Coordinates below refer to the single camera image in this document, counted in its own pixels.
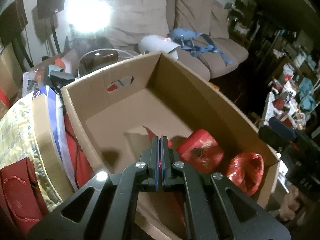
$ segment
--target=red gift box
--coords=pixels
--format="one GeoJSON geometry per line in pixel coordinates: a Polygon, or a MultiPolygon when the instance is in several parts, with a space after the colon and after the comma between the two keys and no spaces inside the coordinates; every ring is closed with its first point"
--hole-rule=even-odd
{"type": "Polygon", "coordinates": [[[180,159],[202,173],[212,173],[223,159],[224,151],[204,129],[191,134],[178,148],[180,159]]]}

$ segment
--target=bright light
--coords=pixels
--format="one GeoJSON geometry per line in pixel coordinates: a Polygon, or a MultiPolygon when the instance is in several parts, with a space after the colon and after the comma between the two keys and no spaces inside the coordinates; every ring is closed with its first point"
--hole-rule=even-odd
{"type": "Polygon", "coordinates": [[[111,12],[111,7],[103,0],[70,0],[67,5],[68,22],[83,33],[108,26],[111,12]]]}
{"type": "Polygon", "coordinates": [[[108,173],[105,171],[100,171],[96,176],[98,181],[105,181],[108,178],[108,173]]]}

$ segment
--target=speaker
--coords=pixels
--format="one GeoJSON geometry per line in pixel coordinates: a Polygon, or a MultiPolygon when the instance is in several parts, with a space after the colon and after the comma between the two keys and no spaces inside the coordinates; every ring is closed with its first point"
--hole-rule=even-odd
{"type": "Polygon", "coordinates": [[[48,19],[64,10],[64,0],[37,0],[38,19],[48,19]]]}
{"type": "Polygon", "coordinates": [[[0,15],[0,37],[7,46],[28,24],[23,0],[15,0],[0,15]]]}

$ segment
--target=black cable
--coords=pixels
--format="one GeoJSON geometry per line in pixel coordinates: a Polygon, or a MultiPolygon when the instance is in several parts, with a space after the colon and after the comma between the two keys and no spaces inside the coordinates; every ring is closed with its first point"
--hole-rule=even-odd
{"type": "Polygon", "coordinates": [[[78,168],[78,152],[79,152],[79,142],[77,140],[77,138],[75,138],[67,129],[66,129],[66,133],[75,141],[76,143],[76,160],[75,160],[75,182],[76,182],[76,186],[77,188],[80,188],[77,182],[77,168],[78,168]]]}
{"type": "Polygon", "coordinates": [[[54,43],[56,44],[57,52],[58,54],[61,53],[58,39],[57,39],[57,34],[56,34],[56,29],[54,28],[54,21],[53,21],[53,15],[50,16],[50,26],[51,26],[51,31],[52,31],[52,36],[54,39],[54,43]]]}

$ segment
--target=throw pillow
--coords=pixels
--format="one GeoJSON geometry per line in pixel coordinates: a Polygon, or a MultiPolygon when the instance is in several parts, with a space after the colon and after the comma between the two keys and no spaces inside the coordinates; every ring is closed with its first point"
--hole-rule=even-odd
{"type": "Polygon", "coordinates": [[[137,44],[144,36],[166,37],[166,0],[105,0],[111,6],[103,35],[115,47],[137,44]]]}
{"type": "Polygon", "coordinates": [[[176,0],[176,28],[209,34],[213,0],[176,0]]]}
{"type": "Polygon", "coordinates": [[[229,38],[227,17],[228,10],[222,6],[213,5],[211,9],[210,36],[211,38],[229,38]]]}

